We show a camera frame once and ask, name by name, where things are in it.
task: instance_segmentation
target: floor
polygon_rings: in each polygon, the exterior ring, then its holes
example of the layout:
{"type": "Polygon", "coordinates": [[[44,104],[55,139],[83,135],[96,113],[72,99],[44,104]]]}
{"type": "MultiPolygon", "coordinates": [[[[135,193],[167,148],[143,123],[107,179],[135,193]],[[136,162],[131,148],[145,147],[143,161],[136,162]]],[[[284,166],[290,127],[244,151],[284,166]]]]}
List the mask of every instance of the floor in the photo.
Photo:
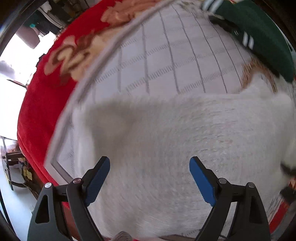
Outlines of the floor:
{"type": "MultiPolygon", "coordinates": [[[[24,182],[17,165],[10,167],[10,173],[12,181],[24,182]]],[[[14,230],[21,241],[26,241],[36,199],[27,188],[14,187],[14,191],[12,191],[1,165],[0,189],[14,230]]]]}

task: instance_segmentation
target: white stripe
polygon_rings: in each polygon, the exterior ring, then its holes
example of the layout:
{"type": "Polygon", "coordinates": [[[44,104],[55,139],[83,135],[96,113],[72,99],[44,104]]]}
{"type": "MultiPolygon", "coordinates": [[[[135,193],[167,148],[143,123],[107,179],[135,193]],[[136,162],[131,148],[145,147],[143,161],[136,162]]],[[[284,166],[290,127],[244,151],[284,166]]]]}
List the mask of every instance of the white stripe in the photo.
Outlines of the white stripe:
{"type": "Polygon", "coordinates": [[[248,44],[248,35],[246,32],[244,32],[244,38],[242,40],[242,45],[244,45],[246,47],[247,44],[248,44]]]}
{"type": "Polygon", "coordinates": [[[254,46],[254,39],[253,37],[250,35],[250,40],[249,40],[249,44],[248,44],[249,48],[250,49],[253,49],[253,46],[254,46]]]}
{"type": "Polygon", "coordinates": [[[209,8],[209,6],[212,4],[214,0],[206,0],[204,1],[203,5],[202,5],[202,10],[203,11],[207,11],[207,9],[209,8]]]}
{"type": "Polygon", "coordinates": [[[215,12],[217,11],[217,9],[221,6],[222,2],[223,2],[223,0],[216,0],[216,1],[212,4],[212,6],[211,6],[211,8],[210,8],[209,11],[210,11],[211,13],[215,13],[215,12]]]}

